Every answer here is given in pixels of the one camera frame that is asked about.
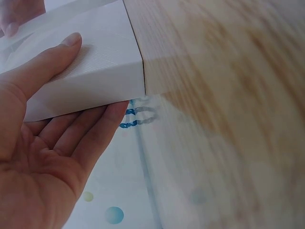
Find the white box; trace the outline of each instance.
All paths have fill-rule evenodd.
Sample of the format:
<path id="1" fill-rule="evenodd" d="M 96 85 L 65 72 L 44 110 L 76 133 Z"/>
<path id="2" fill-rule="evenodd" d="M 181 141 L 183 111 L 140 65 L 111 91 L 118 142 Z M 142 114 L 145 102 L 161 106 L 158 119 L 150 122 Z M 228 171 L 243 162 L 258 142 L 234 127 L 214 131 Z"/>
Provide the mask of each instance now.
<path id="1" fill-rule="evenodd" d="M 6 69 L 20 66 L 73 32 L 82 35 L 79 55 L 28 101 L 25 121 L 145 96 L 142 58 L 122 0 L 34 33 L 10 55 Z"/>

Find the palm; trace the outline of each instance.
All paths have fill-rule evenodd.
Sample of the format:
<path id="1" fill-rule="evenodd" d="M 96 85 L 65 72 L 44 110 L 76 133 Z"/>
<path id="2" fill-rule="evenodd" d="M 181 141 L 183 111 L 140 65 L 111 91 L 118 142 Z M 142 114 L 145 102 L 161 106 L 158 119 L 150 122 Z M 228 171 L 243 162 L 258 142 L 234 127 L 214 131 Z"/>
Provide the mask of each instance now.
<path id="1" fill-rule="evenodd" d="M 60 228 L 68 219 L 96 160 L 113 136 L 98 132 L 105 128 L 105 133 L 114 133 L 116 116 L 122 116 L 127 104 L 22 125 L 11 161 L 1 166 L 7 171 L 4 193 L 14 195 L 9 207 L 18 205 L 26 219 L 36 216 L 29 222 L 30 228 L 42 223 Z"/>

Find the wood grain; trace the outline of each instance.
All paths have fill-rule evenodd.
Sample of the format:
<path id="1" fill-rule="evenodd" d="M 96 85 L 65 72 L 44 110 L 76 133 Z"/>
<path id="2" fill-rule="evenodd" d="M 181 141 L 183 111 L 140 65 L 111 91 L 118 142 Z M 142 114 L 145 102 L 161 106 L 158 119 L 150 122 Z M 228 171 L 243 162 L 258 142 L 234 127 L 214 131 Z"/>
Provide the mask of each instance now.
<path id="1" fill-rule="evenodd" d="M 304 228 L 305 2 L 124 3 L 160 94 L 158 150 L 141 135 L 164 228 Z"/>

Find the left hand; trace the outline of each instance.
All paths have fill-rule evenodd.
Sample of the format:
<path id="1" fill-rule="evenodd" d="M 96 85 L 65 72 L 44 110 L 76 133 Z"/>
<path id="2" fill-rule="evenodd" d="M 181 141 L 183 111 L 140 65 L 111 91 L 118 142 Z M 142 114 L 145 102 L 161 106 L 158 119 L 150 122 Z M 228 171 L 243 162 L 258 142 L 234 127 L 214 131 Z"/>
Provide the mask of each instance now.
<path id="1" fill-rule="evenodd" d="M 128 102 L 23 123 L 26 103 L 76 57 L 81 37 L 0 75 L 0 228 L 61 228 Z"/>

